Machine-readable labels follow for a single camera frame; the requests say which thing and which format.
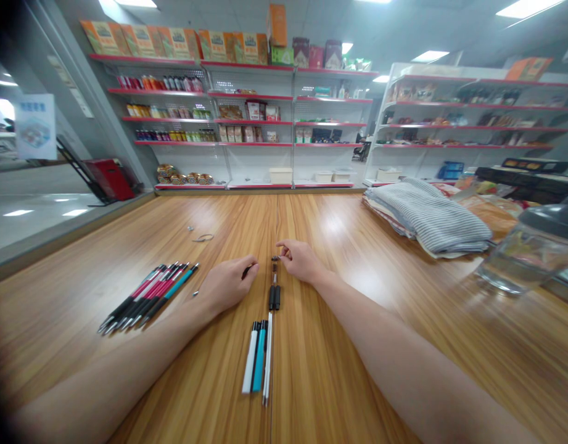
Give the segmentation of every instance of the white shelving unit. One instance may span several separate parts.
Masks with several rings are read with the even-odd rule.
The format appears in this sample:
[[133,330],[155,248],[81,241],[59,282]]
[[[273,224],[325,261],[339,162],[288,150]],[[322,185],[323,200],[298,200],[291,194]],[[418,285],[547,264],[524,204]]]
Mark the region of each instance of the white shelving unit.
[[[144,105],[185,105],[187,108],[211,110],[212,119],[141,118],[121,116],[132,122],[133,133],[139,129],[156,131],[197,131],[212,128],[220,138],[219,126],[259,126],[263,140],[267,132],[275,131],[279,142],[177,142],[135,141],[136,145],[148,145],[154,151],[158,163],[169,163],[180,173],[195,171],[208,173],[218,186],[158,185],[157,189],[245,189],[245,188],[294,188],[294,187],[352,187],[353,183],[317,183],[315,173],[322,170],[348,168],[358,130],[366,126],[372,100],[365,99],[365,90],[378,76],[376,72],[352,72],[333,70],[295,69],[292,67],[228,64],[201,61],[195,64],[185,60],[139,59],[91,55],[105,63],[113,75],[141,77],[196,76],[204,84],[203,93],[182,91],[151,91],[109,88],[109,93],[126,99],[127,103]],[[314,97],[316,86],[331,87],[337,91],[344,82],[350,97],[336,99]],[[254,89],[257,94],[240,94],[238,89]],[[281,121],[249,120],[245,102],[257,99],[280,108]],[[220,118],[220,105],[236,105],[244,120]],[[300,122],[330,118],[338,123]],[[297,128],[310,130],[341,131],[340,142],[335,144],[295,143]],[[270,182],[269,169],[289,167],[293,169],[290,185]]]
[[[379,168],[394,167],[401,171],[402,176],[442,182],[436,177],[444,161],[463,162],[466,169],[501,165],[506,157],[522,156],[530,151],[534,157],[547,153],[554,147],[556,138],[568,132],[567,128],[559,126],[568,120],[568,104],[546,105],[553,96],[559,96],[563,102],[568,102],[568,79],[565,75],[547,73],[543,75],[541,80],[544,81],[541,82],[513,81],[505,80],[507,73],[507,70],[490,68],[393,64],[377,118],[374,142],[366,162],[364,184],[385,184],[376,180]],[[416,91],[423,91],[427,85],[435,87],[434,95],[428,97],[427,101],[396,99],[396,88],[413,87]],[[516,89],[520,91],[520,96],[514,105],[452,101],[459,94],[473,89],[484,89],[488,94],[501,89]],[[391,124],[384,123],[389,112],[394,113]],[[478,125],[481,116],[488,112],[514,118],[540,119],[542,124],[530,128]],[[423,123],[425,119],[448,117],[451,113],[462,114],[466,124]],[[411,118],[413,122],[399,124],[402,118]],[[430,137],[442,142],[455,139],[460,143],[399,144],[397,139],[405,137],[401,134],[406,131],[417,131],[417,139]],[[514,133],[522,133],[527,142],[540,141],[544,144],[538,147],[496,143],[496,140],[508,139]],[[380,140],[393,143],[376,143]]]

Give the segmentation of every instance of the table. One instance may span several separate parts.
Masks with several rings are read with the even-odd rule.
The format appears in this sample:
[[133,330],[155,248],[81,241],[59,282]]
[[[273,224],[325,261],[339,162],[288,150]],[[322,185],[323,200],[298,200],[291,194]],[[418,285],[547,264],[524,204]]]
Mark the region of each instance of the table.
[[[187,226],[195,227],[189,232]],[[214,233],[210,242],[191,239]],[[219,261],[254,253],[260,274],[178,356],[112,443],[418,442],[308,285],[279,274],[268,408],[241,395],[253,320],[267,318],[277,239],[295,237],[432,342],[543,442],[568,442],[568,304],[545,292],[485,295],[479,257],[433,260],[360,195],[159,197],[0,283],[0,389],[15,409],[139,331],[100,337],[107,313],[157,264],[199,261],[164,318]]]

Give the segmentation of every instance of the black lid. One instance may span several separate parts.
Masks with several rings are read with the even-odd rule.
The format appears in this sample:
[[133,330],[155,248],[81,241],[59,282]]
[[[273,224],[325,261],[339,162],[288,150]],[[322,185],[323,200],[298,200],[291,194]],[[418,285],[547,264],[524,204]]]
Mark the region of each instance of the black lid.
[[568,197],[557,205],[528,208],[519,220],[539,231],[568,239]]

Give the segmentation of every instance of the sign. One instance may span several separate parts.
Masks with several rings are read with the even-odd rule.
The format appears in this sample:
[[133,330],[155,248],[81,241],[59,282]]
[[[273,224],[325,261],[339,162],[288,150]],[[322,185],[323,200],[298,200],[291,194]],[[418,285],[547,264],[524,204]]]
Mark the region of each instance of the sign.
[[57,160],[54,95],[22,96],[14,113],[19,158]]

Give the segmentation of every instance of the blue pen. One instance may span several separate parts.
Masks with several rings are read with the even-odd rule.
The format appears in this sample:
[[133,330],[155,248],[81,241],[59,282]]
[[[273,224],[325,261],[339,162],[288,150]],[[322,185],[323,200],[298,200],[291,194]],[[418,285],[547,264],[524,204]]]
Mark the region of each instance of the blue pen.
[[185,275],[175,285],[173,285],[173,288],[171,288],[171,290],[167,294],[165,294],[165,296],[158,302],[158,304],[156,304],[153,307],[153,309],[151,309],[148,312],[148,314],[146,314],[146,317],[142,320],[140,327],[145,326],[146,322],[148,322],[150,319],[152,319],[154,317],[154,315],[156,315],[158,310],[160,310],[164,306],[164,304],[166,304],[167,301],[169,299],[171,299],[171,296],[174,295],[175,293],[177,293],[177,291],[179,291],[181,286],[185,282],[187,282],[187,280],[191,277],[191,275],[195,272],[195,270],[197,270],[198,266],[199,266],[199,263],[196,263],[193,267],[191,267],[191,269],[187,273],[185,273]]
[[261,321],[261,330],[259,330],[259,340],[257,341],[257,358],[255,359],[255,374],[253,375],[253,392],[261,390],[261,381],[263,380],[263,357],[265,355],[265,332],[267,329],[267,321]]

